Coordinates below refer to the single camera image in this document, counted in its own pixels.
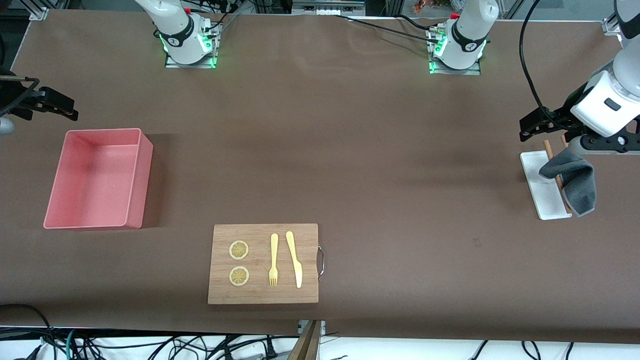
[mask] wooden stick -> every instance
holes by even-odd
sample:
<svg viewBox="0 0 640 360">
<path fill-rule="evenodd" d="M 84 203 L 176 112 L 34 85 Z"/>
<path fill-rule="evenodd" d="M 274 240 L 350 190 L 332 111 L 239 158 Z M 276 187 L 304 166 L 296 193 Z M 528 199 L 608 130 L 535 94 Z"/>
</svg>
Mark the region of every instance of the wooden stick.
<svg viewBox="0 0 640 360">
<path fill-rule="evenodd" d="M 554 152 L 551 150 L 551 144 L 549 144 L 549 140 L 543 141 L 542 144 L 544 144 L 545 146 L 547 157 L 549 158 L 549 160 L 551 160 L 554 157 Z M 562 189 L 564 188 L 564 184 L 562 183 L 562 179 L 560 179 L 560 175 L 556 176 L 556 184 L 558 185 L 558 190 L 560 191 L 560 197 L 562 197 L 564 208 L 566 209 L 566 212 L 570 214 L 571 208 L 569 208 L 569 205 L 567 205 L 566 201 L 564 201 L 564 197 L 562 196 Z"/>
</svg>

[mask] wooden handle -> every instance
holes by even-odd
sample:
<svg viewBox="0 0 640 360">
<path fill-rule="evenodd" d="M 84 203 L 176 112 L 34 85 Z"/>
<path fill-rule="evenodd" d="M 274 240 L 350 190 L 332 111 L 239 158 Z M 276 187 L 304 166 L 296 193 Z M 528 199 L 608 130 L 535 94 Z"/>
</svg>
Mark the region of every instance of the wooden handle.
<svg viewBox="0 0 640 360">
<path fill-rule="evenodd" d="M 271 267 L 276 267 L 278 257 L 278 234 L 271 234 Z"/>
<path fill-rule="evenodd" d="M 289 245 L 289 251 L 291 251 L 291 258 L 295 263 L 298 261 L 298 258 L 296 257 L 296 240 L 294 240 L 293 233 L 290 231 L 287 231 L 286 236 L 287 236 L 287 244 Z"/>
<path fill-rule="evenodd" d="M 549 158 L 549 160 L 551 160 L 554 157 L 554 152 L 551 151 L 551 144 L 549 144 L 549 140 L 543 141 L 542 144 L 545 146 L 547 157 Z M 560 190 L 560 197 L 562 197 L 562 189 L 564 188 L 564 184 L 562 183 L 562 179 L 560 179 L 560 175 L 556 176 L 556 184 L 558 185 L 558 190 Z M 569 205 L 567 205 L 566 201 L 564 200 L 564 197 L 562 197 L 562 202 L 564 204 L 564 209 L 566 210 L 567 213 L 570 214 L 571 208 L 569 208 Z"/>
</svg>

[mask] teal cable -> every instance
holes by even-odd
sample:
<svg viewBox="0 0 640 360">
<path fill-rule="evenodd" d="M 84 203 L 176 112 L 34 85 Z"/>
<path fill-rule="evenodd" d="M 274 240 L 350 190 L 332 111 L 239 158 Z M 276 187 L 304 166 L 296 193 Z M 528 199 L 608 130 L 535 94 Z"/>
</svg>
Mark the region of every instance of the teal cable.
<svg viewBox="0 0 640 360">
<path fill-rule="evenodd" d="M 65 352 L 67 353 L 67 360 L 71 360 L 71 339 L 74 337 L 75 331 L 76 331 L 75 329 L 72 329 L 71 331 L 69 331 L 69 336 L 67 336 L 67 346 L 65 346 Z"/>
</svg>

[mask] citrus slice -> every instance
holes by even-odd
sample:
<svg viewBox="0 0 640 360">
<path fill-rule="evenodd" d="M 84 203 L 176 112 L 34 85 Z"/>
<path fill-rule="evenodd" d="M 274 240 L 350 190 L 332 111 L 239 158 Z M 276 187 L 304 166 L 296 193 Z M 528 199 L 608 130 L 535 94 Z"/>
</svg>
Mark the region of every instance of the citrus slice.
<svg viewBox="0 0 640 360">
<path fill-rule="evenodd" d="M 229 281 L 231 281 L 233 285 L 242 286 L 246 284 L 248 280 L 249 270 L 247 270 L 244 266 L 236 266 L 235 268 L 231 269 L 231 272 L 229 273 Z"/>
<path fill-rule="evenodd" d="M 229 247 L 229 255 L 236 260 L 244 259 L 244 257 L 249 253 L 249 245 L 247 245 L 244 241 L 238 240 L 234 241 L 233 244 Z"/>
</svg>

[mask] white floor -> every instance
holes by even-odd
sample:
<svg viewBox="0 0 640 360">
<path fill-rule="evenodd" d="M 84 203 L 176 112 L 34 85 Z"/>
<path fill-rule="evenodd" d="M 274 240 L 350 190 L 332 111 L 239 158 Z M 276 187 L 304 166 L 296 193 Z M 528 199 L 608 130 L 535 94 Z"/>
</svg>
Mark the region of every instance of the white floor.
<svg viewBox="0 0 640 360">
<path fill-rule="evenodd" d="M 236 342 L 259 338 L 263 338 L 263 336 L 243 336 L 236 340 Z M 96 344 L 107 346 L 137 345 L 157 343 L 166 339 L 168 338 L 105 338 L 98 339 Z M 190 339 L 190 337 L 183 338 L 185 341 Z M 204 338 L 209 348 L 212 348 L 223 339 L 223 336 L 208 336 Z M 278 353 L 289 351 L 293 348 L 295 341 L 295 339 L 274 340 L 274 349 Z M 38 340 L 0 341 L 0 360 L 25 358 L 39 343 Z M 320 360 L 335 360 L 342 356 L 346 356 L 344 358 L 345 360 L 469 360 L 475 354 L 481 341 L 326 337 L 322 340 L 322 343 L 320 346 Z M 202 346 L 199 340 L 194 342 L 194 344 Z M 543 360 L 565 359 L 565 353 L 568 347 L 567 343 L 539 342 L 537 345 L 540 348 L 540 355 Z M 171 347 L 165 347 L 156 359 L 168 359 L 170 348 Z M 107 360 L 146 360 L 155 349 L 156 346 L 118 350 L 103 349 L 102 355 Z M 236 350 L 232 355 L 235 360 L 242 360 L 263 353 L 264 347 L 260 343 L 257 343 Z M 204 353 L 199 351 L 198 357 L 203 359 Z M 51 359 L 53 359 L 52 348 L 49 345 L 45 345 L 38 355 L 38 360 Z M 60 351 L 58 351 L 58 359 L 65 359 L 65 355 Z M 489 341 L 478 359 L 530 360 L 522 350 L 519 341 Z M 640 359 L 640 345 L 577 343 L 573 347 L 569 359 L 637 360 Z M 196 360 L 196 354 L 182 351 L 179 352 L 175 360 Z"/>
</svg>

